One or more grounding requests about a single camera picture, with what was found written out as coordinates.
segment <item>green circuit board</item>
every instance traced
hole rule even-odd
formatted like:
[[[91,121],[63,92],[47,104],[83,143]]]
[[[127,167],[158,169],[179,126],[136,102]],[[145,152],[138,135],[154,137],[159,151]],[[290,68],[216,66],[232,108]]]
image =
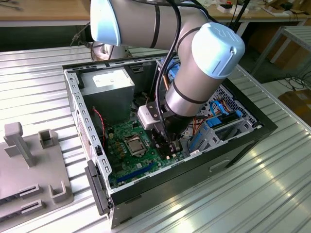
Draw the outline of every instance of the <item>green circuit board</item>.
[[[177,153],[162,159],[138,120],[112,126],[107,132],[105,153],[112,167],[111,187],[124,185],[184,158],[182,153]]]

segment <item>desk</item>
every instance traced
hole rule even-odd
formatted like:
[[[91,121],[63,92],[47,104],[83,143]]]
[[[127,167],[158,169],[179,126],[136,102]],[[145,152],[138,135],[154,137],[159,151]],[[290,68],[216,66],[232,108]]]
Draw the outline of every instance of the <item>desk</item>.
[[[0,6],[0,27],[86,25],[90,19],[89,0],[17,1],[23,11]]]
[[[0,139],[3,125],[17,120],[24,135],[55,130],[74,195],[68,206],[6,233],[310,232],[311,129],[239,66],[230,80],[278,129],[236,165],[111,231],[86,178],[62,73],[62,65],[89,61],[83,46],[0,53]]]
[[[90,20],[89,0],[18,0],[23,11],[0,6],[0,27],[85,25]],[[209,14],[220,22],[230,22],[232,14],[224,14],[215,5],[207,7]],[[299,15],[301,25],[308,19]],[[242,35],[249,22],[288,22],[288,17],[275,17],[260,9],[243,15],[238,34]]]
[[[217,19],[219,22],[230,22],[232,19],[232,14],[230,13],[222,13],[219,10],[217,10],[217,7],[215,5],[211,5],[209,7],[206,7],[208,10],[208,13]],[[305,15],[305,14],[298,14],[298,18],[295,18],[295,16],[279,16],[275,17],[268,12],[260,9],[258,11],[249,11],[248,14],[242,15],[240,22],[242,23],[237,31],[238,35],[243,35],[247,25],[250,22],[298,22],[298,26],[304,25],[305,22],[308,20],[308,18],[311,18],[311,16]]]

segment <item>sticker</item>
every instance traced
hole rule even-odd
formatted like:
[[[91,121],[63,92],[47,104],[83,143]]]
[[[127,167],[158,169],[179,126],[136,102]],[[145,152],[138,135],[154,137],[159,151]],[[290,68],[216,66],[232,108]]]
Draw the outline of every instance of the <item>sticker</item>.
[[[200,152],[199,150],[195,150],[194,152],[190,153],[190,156],[193,156],[193,155],[195,155],[195,154],[197,154],[199,152]]]
[[[301,99],[301,100],[307,100],[308,97],[305,94],[299,93],[297,94],[297,96]]]
[[[95,75],[93,81],[97,87],[103,87],[123,83],[128,80],[122,69],[116,69],[106,74]]]

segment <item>slatted metal surface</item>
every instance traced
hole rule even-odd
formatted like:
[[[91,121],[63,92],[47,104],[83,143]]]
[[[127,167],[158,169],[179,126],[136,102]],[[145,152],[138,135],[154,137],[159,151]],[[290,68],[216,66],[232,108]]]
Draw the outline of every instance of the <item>slatted metal surface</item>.
[[[86,160],[61,69],[88,61],[84,47],[0,53],[0,140],[3,124],[13,121],[22,123],[24,135],[56,130],[74,194],[72,204],[8,232],[311,231],[310,128],[290,116],[241,68],[231,81],[279,128],[238,164],[110,230],[106,217],[98,215],[84,173]]]
[[[311,52],[311,26],[284,27],[281,33]]]

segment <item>chip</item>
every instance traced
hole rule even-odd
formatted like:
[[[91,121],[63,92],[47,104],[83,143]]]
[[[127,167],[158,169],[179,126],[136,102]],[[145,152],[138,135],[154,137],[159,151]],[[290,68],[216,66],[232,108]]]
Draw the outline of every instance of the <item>chip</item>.
[[[123,167],[122,167],[121,165],[118,165],[118,166],[115,166],[115,167],[114,167],[114,170],[115,170],[116,172],[123,171]]]
[[[125,143],[132,156],[141,157],[147,150],[139,136],[127,137]]]

